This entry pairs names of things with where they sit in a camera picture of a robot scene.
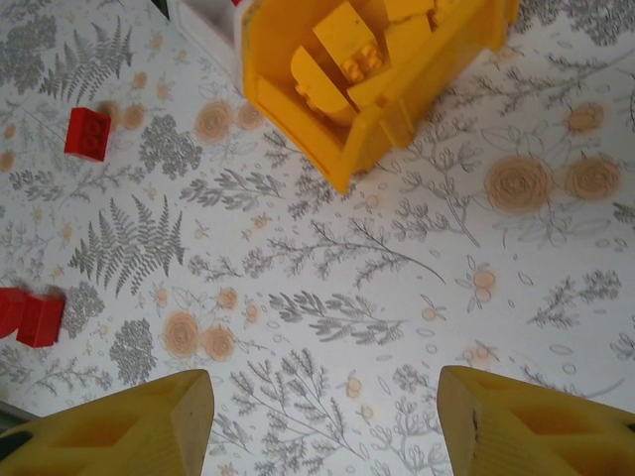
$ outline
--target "fern leaf pattern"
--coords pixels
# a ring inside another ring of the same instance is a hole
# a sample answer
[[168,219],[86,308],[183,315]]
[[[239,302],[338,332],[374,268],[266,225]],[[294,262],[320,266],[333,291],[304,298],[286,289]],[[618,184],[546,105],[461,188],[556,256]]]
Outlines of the fern leaf pattern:
[[92,27],[96,37],[94,42],[74,31],[72,45],[65,43],[63,55],[56,54],[55,67],[49,68],[39,92],[65,102],[75,97],[77,104],[84,96],[93,100],[108,78],[119,78],[123,65],[132,65],[132,27],[124,35],[121,18],[117,17],[112,38],[100,26],[93,23]]
[[68,263],[97,284],[102,280],[105,288],[116,279],[117,295],[128,282],[130,293],[135,295],[145,279],[159,268],[167,277],[175,258],[183,264],[182,213],[170,229],[170,209],[165,196],[158,221],[145,203],[134,195],[133,199],[137,208],[136,219],[111,198],[110,217],[100,211],[98,224],[88,224],[87,239],[80,240]]

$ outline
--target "yellow plastic container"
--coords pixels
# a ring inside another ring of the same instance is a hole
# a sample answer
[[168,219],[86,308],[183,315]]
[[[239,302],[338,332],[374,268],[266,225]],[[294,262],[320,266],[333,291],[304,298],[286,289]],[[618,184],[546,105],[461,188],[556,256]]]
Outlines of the yellow plastic container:
[[[435,98],[483,48],[499,50],[519,0],[458,0],[444,21],[397,71],[350,126],[316,114],[296,90],[292,56],[304,47],[330,77],[341,74],[314,27],[341,0],[256,0],[242,18],[244,91],[280,127],[340,193],[352,174],[370,170],[392,146],[405,148]],[[383,0],[350,0],[386,51],[390,26]]]

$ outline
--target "floral wallpaper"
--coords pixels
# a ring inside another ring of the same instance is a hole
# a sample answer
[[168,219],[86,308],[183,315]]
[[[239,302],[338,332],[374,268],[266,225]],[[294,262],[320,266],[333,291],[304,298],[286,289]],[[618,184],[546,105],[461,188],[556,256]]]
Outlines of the floral wallpaper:
[[[633,8],[523,2],[342,196],[149,1],[4,2],[0,286],[66,305],[0,342],[0,399],[204,368],[221,476],[449,475],[448,364],[635,412]],[[63,152],[76,105],[105,164]]]

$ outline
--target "red lego brick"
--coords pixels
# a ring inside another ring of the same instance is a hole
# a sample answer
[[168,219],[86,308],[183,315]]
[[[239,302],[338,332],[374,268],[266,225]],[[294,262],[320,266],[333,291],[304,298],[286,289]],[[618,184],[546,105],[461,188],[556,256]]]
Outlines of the red lego brick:
[[110,118],[85,107],[70,111],[70,123],[63,151],[85,159],[103,162],[110,133]]
[[0,289],[0,338],[14,332],[22,322],[27,294],[18,288]]
[[64,300],[27,295],[22,323],[16,339],[30,347],[48,347],[58,340]]

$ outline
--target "lego stud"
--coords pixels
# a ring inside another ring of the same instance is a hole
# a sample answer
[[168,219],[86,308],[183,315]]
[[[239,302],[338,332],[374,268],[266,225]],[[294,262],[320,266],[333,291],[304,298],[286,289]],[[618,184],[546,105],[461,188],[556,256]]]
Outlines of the lego stud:
[[380,68],[384,63],[381,53],[374,45],[366,45],[361,49],[361,53],[368,61],[368,66],[373,70]]
[[361,72],[359,64],[354,59],[349,59],[342,65],[348,79],[352,82],[361,82],[364,80],[364,73]]
[[307,95],[307,90],[305,89],[304,86],[302,86],[301,84],[296,84],[296,92],[298,94],[300,94],[302,97],[306,98]]

